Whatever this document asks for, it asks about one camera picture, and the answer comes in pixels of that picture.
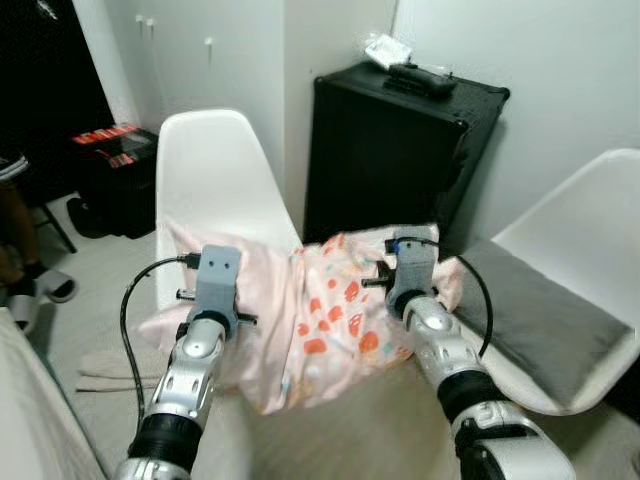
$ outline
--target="floor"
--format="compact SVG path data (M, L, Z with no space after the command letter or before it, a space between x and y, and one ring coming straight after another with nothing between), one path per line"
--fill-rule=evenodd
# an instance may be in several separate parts
M153 261L155 238L150 234L135 241L114 236L85 239L70 224L64 200L52 203L51 210L79 252L68 254L55 232L46 226L39 231L43 257L48 264L73 275L81 290L67 304L43 305L31 341L49 357L111 470L124 457L134 433L135 396L77 393L73 388L78 378L76 369L87 352L122 350L117 328L120 301L133 275ZM131 324L153 314L154 305L153 281L142 282L132 298ZM132 341L139 354L166 361L135 334ZM254 478L459 477L437 399L411 363L313 410L266 418L249 411L246 405L242 411L253 444L248 455ZM640 478L640 426L610 407L603 404L573 417L536 416L534 420L567 453L578 479ZM211 477L211 471L194 470L194 479Z

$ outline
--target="gray cushion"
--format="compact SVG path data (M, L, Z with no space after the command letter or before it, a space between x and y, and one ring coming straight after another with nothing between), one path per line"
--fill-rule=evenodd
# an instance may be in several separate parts
M491 343L550 397L569 405L589 371L629 327L493 242L477 243L464 257L491 295ZM470 274L463 288L455 314L482 336L487 318L482 292Z

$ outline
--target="black sock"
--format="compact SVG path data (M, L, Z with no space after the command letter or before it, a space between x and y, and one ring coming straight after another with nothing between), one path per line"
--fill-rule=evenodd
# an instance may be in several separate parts
M43 273L45 273L47 270L48 268L42 265L42 262L37 262L31 265L24 266L24 273L26 274L25 276L30 277L34 280L38 278L40 275L42 275ZM53 292L50 292L50 293L55 295L56 297L63 298L71 293L71 291L73 290L73 287L74 287L73 281L67 280L58 288L56 288Z
M34 280L46 271L47 271L47 267L42 265L41 262L36 262L36 263L32 263L31 265L24 266L24 273L26 273L27 276L31 277Z
M7 285L7 293L10 297L14 295L36 295L36 282L29 275L25 275L22 279L11 285Z

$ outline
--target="white slipper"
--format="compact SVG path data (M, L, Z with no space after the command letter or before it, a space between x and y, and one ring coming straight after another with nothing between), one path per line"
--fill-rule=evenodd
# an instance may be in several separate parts
M25 335L31 333L36 326L41 297L42 289L39 285L36 285L35 296L12 295L8 299L7 307L11 312L13 321L16 322Z
M56 295L54 292L67 282L73 282L73 288L71 291L64 297ZM41 289L49 300L54 303L68 302L76 296L76 293L78 293L78 282L69 275L59 272L58 270L47 270L36 278L36 283L38 284L38 288Z

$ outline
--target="chair backrest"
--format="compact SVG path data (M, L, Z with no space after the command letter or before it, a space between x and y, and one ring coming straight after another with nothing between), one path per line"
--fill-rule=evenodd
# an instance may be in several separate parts
M290 252L301 245L267 158L249 124L233 110L181 113L160 129L156 218L189 231L223 232ZM171 238L157 232L157 256L175 255ZM178 268L158 271L158 306L181 287Z
M640 150L609 151L494 241L640 331Z

